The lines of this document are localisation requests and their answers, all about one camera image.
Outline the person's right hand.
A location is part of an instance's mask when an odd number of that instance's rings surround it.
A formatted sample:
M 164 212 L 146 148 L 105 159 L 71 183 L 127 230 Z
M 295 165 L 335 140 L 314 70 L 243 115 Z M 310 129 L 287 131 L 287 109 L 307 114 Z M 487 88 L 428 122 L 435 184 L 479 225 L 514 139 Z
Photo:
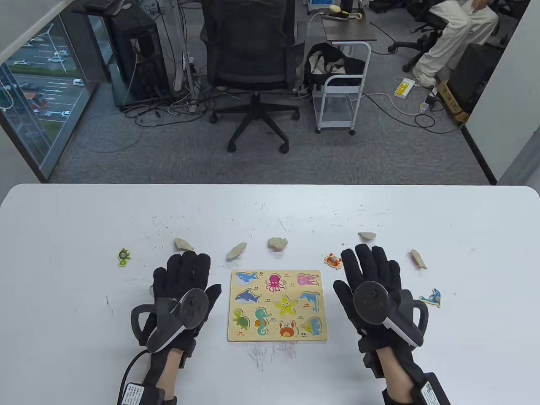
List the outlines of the person's right hand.
M 395 353 L 408 351 L 407 343 L 393 330 L 365 322 L 357 313 L 353 301 L 359 285 L 375 281 L 384 286 L 393 301 L 399 303 L 402 289 L 400 265 L 395 260 L 388 260 L 383 248 L 378 246 L 370 248 L 367 244 L 356 245 L 355 249 L 345 249 L 341 253 L 341 258 L 346 281 L 334 281 L 333 288 L 347 318 L 361 336 L 359 350 L 374 352 L 389 348 Z

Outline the person's left hand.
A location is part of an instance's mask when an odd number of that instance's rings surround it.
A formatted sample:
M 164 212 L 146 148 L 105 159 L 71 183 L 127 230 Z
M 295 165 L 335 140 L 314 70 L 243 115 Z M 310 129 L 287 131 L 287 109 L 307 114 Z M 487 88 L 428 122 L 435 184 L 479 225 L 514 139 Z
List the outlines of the person's left hand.
M 205 253 L 185 251 L 172 255 L 166 268 L 159 267 L 154 271 L 154 297 L 168 298 L 179 301 L 191 289 L 203 289 L 208 297 L 208 309 L 200 324 L 193 329 L 182 331 L 166 349 L 177 349 L 183 353 L 182 361 L 190 358 L 196 346 L 196 337 L 208 320 L 218 297 L 221 295 L 221 285 L 208 286 L 211 258 Z

